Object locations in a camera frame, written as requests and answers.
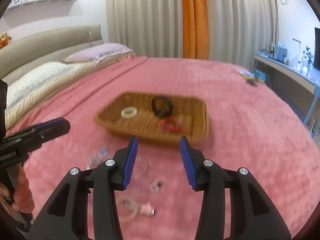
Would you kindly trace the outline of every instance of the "bracelet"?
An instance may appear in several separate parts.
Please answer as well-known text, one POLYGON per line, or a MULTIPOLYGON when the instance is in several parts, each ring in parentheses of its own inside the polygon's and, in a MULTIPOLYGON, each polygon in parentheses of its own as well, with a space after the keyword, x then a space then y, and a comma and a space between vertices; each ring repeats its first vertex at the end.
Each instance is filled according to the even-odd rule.
POLYGON ((138 113, 137 108, 133 107, 133 106, 129 106, 126 107, 124 109, 121 110, 121 117, 125 118, 125 119, 131 119, 133 117, 135 117, 138 113))
POLYGON ((166 133, 181 133, 181 126, 178 124, 177 120, 173 117, 165 117, 161 122, 161 130, 166 133))
POLYGON ((120 198, 116 198, 117 206, 122 204, 126 208, 132 211, 132 213, 128 216, 119 216, 119 222, 128 223, 135 219, 138 214, 145 215, 151 217, 155 214, 155 208, 148 202, 145 204, 139 204, 135 202, 132 198, 123 196, 120 198))
POLYGON ((173 113, 173 102, 168 97, 155 96, 151 101, 151 106, 152 106, 153 113, 159 118, 171 116, 173 113), (167 106, 169 107, 169 110, 157 109, 156 108, 156 101, 157 100, 161 100, 161 101, 165 102, 167 104, 167 106))

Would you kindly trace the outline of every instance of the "black strap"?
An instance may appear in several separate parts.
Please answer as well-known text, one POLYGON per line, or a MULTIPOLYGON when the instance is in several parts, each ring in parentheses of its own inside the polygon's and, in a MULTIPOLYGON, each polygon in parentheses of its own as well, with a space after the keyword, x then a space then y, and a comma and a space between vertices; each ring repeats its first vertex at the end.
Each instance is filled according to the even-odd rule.
POLYGON ((151 106, 152 106, 153 113, 159 118, 164 118, 164 117, 171 116, 172 113, 173 113, 173 102, 171 101, 170 98, 165 97, 165 96, 155 96, 152 99, 151 106), (167 106, 169 107, 169 110, 157 109, 156 108, 156 101, 157 100, 165 102, 167 104, 167 106))
POLYGON ((4 110, 7 108, 8 84, 0 80, 0 136, 6 135, 4 110))

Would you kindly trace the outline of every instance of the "red hair tie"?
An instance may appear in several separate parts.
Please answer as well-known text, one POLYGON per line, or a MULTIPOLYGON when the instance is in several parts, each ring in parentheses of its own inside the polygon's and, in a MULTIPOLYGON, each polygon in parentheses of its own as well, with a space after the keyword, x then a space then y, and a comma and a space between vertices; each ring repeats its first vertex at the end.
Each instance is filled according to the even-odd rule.
POLYGON ((161 122, 161 130, 168 133, 181 133, 181 126, 173 117, 165 117, 161 122))

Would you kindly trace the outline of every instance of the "wicker basket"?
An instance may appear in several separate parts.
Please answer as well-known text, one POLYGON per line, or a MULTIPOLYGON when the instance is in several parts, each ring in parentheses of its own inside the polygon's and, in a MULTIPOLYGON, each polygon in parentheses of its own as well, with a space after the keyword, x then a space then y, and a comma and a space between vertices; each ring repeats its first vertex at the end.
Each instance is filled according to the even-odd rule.
POLYGON ((191 145, 201 142, 208 136, 208 113, 203 100, 165 95, 172 100, 173 117, 183 131, 179 134, 167 134, 160 128, 161 119, 152 112, 151 101, 155 96, 157 95, 136 92, 120 94, 95 115, 94 121, 117 135, 135 135, 144 141, 175 147, 179 145, 182 135, 187 136, 191 145), (122 118, 121 110, 129 106, 138 109, 137 115, 131 119, 122 118))

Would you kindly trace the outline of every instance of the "blue gripper pad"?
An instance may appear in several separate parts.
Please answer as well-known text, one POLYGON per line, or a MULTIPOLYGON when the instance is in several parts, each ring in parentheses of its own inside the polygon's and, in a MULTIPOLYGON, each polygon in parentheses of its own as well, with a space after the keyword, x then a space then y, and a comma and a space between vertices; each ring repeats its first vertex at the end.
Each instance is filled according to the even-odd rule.
POLYGON ((128 145, 128 148, 129 148, 129 153, 123 168, 122 187, 124 189, 127 189, 127 186, 130 184, 134 162, 136 161, 137 152, 138 152, 137 137, 134 137, 133 141, 128 145))
POLYGON ((184 165, 184 169, 187 174, 189 185, 192 187, 193 190, 196 189, 197 182, 196 182, 196 169, 194 167, 193 161, 190 156, 190 145, 188 140, 185 136, 181 137, 180 139, 180 153, 184 165))

